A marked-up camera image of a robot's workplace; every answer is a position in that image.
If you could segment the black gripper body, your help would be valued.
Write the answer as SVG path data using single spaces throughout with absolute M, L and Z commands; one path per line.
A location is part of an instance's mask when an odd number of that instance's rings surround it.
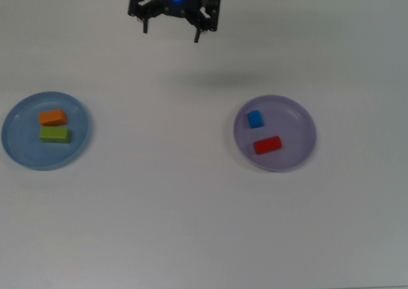
M 202 0 L 142 0 L 142 12 L 149 17 L 198 17 Z

